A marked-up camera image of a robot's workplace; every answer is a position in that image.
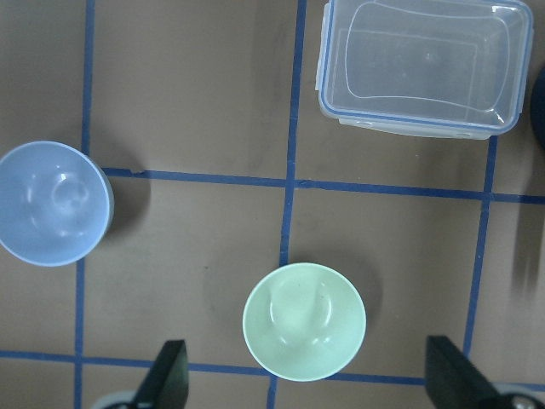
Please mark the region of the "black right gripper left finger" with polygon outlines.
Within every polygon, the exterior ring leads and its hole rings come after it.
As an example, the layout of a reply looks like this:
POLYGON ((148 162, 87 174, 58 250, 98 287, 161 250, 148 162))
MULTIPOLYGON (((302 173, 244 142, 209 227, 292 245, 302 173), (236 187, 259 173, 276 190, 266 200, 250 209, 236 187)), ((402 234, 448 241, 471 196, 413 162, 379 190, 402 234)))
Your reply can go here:
POLYGON ((184 340, 164 343, 130 408, 185 407, 189 395, 189 370, 184 340))

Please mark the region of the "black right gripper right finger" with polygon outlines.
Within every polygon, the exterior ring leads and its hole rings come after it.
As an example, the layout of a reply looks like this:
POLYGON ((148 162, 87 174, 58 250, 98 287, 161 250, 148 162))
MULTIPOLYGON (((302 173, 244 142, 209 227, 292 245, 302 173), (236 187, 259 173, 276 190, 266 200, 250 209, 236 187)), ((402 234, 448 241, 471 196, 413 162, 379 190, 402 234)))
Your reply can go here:
POLYGON ((543 408, 529 392, 491 383, 446 336, 429 336, 425 390, 436 408, 543 408))

